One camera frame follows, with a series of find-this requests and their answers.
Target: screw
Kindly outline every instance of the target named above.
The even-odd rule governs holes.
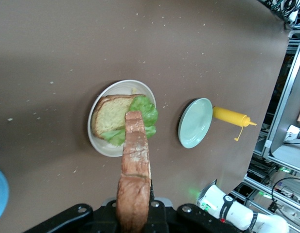
[[[151,205],[152,205],[153,207],[159,207],[159,203],[158,203],[157,201],[151,202]]]
[[[182,207],[182,211],[186,212],[186,213],[190,213],[192,211],[192,209],[189,206],[185,205],[185,206]]]

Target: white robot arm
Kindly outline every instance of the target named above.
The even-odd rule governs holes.
[[[300,139],[300,128],[291,125],[287,130],[285,141],[291,141],[294,139]]]
[[[226,195],[215,184],[201,192],[198,205],[215,218],[227,221],[242,231],[289,233],[288,224],[282,217],[255,213]]]

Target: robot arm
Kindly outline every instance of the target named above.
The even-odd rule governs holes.
[[[287,130],[285,141],[292,141],[294,139],[300,139],[300,128],[291,125]]]
[[[289,232],[288,224],[282,217],[255,213],[226,195],[215,184],[201,192],[198,205],[215,218],[227,221],[242,231],[249,229],[256,233]]]
[[[87,204],[77,204],[25,233],[120,233],[121,226],[115,210],[115,198],[105,200],[95,211]],[[169,199],[155,198],[151,186],[148,219],[142,233],[153,232],[239,233],[240,231],[202,211],[195,204],[187,203],[175,210]]]

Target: light green plate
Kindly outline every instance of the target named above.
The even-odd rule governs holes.
[[[205,137],[212,122],[212,103],[202,98],[193,101],[184,111],[178,137],[185,148],[193,148]]]

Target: bread loaf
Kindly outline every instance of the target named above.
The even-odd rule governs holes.
[[[103,139],[102,133],[125,128],[125,113],[133,99],[140,95],[110,95],[101,97],[91,118],[93,134]]]
[[[151,187],[149,148],[141,112],[126,113],[125,130],[116,215],[123,233],[140,233],[147,222]]]

